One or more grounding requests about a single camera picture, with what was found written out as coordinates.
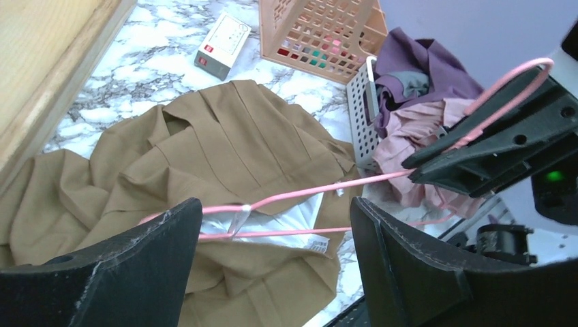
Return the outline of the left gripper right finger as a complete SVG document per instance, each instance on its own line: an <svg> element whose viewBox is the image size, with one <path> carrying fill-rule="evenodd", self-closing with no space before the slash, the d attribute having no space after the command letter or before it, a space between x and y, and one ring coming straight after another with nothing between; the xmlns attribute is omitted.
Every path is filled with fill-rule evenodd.
<svg viewBox="0 0 578 327"><path fill-rule="evenodd" d="M365 198L350 220L371 326L577 325L577 260L537 265L530 228L484 225L468 251Z"/></svg>

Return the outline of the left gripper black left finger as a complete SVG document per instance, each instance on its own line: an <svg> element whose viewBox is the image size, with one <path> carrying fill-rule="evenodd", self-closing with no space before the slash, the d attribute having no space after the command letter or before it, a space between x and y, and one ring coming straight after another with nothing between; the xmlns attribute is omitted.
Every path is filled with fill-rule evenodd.
<svg viewBox="0 0 578 327"><path fill-rule="evenodd" d="M190 198L42 265L1 270L2 326L176 326L202 222Z"/></svg>

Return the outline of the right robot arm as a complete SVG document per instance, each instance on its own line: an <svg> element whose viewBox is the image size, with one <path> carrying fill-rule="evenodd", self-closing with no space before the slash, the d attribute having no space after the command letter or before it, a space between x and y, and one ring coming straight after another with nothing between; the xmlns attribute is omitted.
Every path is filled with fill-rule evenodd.
<svg viewBox="0 0 578 327"><path fill-rule="evenodd" d="M552 58L505 75L402 163L410 180L470 198L529 178L544 217L577 223L577 28Z"/></svg>

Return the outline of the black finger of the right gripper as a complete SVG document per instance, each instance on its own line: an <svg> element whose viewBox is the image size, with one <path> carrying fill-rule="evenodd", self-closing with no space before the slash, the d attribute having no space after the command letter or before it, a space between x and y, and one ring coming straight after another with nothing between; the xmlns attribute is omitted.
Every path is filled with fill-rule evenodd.
<svg viewBox="0 0 578 327"><path fill-rule="evenodd" d="M507 83L447 135L402 163L413 183L434 185L471 198L547 171L577 153L577 96L548 77L521 104L504 114L467 145L452 149L538 75L535 67Z"/></svg>

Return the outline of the brown skirt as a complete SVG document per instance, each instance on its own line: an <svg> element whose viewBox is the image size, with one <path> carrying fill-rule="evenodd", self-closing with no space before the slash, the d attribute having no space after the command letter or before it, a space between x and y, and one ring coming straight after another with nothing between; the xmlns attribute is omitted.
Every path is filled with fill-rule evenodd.
<svg viewBox="0 0 578 327"><path fill-rule="evenodd" d="M108 128L89 159L29 160L1 196L1 266L42 264L188 198L252 204L358 177L352 145L252 80L184 94ZM324 255L232 241L197 246L180 326L303 326L337 294L336 256L360 188L322 197Z"/></svg>

